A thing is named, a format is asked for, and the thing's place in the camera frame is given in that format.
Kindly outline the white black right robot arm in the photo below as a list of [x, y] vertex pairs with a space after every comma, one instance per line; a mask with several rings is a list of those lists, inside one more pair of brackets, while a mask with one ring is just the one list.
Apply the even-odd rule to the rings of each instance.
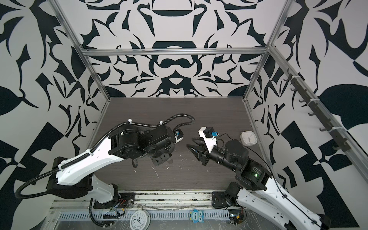
[[238, 140], [223, 148], [204, 138], [193, 138], [187, 145], [203, 166], [210, 160], [236, 173], [225, 194], [237, 205], [269, 220], [281, 230], [328, 230], [331, 219], [308, 210], [288, 193], [263, 165], [249, 157], [249, 150]]

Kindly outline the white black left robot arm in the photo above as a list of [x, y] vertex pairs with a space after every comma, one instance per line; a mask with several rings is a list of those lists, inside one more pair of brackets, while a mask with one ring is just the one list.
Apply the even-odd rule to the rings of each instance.
[[47, 192], [64, 199], [92, 198], [100, 208], [113, 207], [119, 200], [117, 185], [99, 180], [95, 171], [123, 160], [132, 160], [136, 168], [138, 159], [145, 157], [158, 166], [170, 160], [183, 136], [180, 129], [172, 131], [166, 125], [141, 129], [125, 124], [103, 138], [96, 150], [88, 149], [70, 159], [57, 157], [53, 168], [58, 172], [50, 176]]

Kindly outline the white square clock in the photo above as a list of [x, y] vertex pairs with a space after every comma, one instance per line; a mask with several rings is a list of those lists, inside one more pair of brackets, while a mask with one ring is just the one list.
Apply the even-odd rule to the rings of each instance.
[[252, 131], [243, 131], [240, 139], [244, 146], [254, 146], [258, 142], [256, 134]]

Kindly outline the blue owl figure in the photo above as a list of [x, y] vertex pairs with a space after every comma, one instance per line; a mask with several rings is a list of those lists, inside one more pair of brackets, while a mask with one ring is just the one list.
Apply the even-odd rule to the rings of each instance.
[[193, 223], [203, 223], [204, 222], [204, 211], [193, 209], [192, 211], [190, 211], [189, 219]]

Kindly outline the round white analog clock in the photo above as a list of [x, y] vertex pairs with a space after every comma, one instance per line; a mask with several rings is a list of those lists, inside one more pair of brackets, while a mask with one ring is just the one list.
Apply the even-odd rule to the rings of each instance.
[[131, 230], [147, 230], [151, 222], [151, 215], [145, 210], [135, 211], [129, 221]]

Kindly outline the small electronics board left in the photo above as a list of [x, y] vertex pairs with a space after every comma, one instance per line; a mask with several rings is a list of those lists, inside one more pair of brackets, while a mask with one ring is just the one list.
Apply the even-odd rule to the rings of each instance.
[[102, 219], [119, 219], [125, 215], [125, 209], [111, 208], [108, 212], [103, 214]]

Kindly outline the small electronics board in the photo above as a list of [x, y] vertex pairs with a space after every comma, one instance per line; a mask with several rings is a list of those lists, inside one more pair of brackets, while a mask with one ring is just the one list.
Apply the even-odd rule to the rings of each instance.
[[247, 218], [247, 212], [243, 207], [229, 207], [229, 222], [232, 225], [238, 225]]
[[125, 209], [111, 208], [108, 212], [103, 214], [102, 219], [119, 219], [125, 215]]

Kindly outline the small electronics board right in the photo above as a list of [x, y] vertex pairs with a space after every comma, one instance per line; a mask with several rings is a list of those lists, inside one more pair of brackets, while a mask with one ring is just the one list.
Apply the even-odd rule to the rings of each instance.
[[232, 225], [238, 225], [247, 218], [247, 212], [243, 207], [229, 207], [229, 222]]

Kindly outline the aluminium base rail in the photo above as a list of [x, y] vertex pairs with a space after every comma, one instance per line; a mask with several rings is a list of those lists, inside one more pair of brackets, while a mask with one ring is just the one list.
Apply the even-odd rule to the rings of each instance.
[[[186, 209], [190, 207], [210, 208], [212, 206], [211, 190], [167, 190], [167, 191], [121, 191], [118, 203], [125, 206], [140, 205], [149, 209]], [[88, 198], [56, 198], [51, 210], [87, 210]]]

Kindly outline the black wall hook rail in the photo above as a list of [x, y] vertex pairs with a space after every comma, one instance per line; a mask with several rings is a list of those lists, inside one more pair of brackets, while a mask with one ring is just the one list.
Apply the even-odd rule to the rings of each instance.
[[337, 123], [330, 111], [322, 101], [318, 99], [315, 93], [313, 93], [303, 78], [299, 75], [292, 74], [290, 69], [287, 69], [287, 78], [285, 81], [290, 82], [293, 86], [291, 90], [293, 92], [298, 92], [302, 97], [299, 102], [310, 108], [311, 112], [308, 113], [308, 115], [311, 117], [317, 117], [319, 122], [322, 124], [323, 127], [319, 130], [321, 132], [328, 132], [336, 142], [337, 146], [333, 146], [333, 149], [342, 150], [343, 152], [353, 150], [353, 143], [349, 140], [346, 130]]

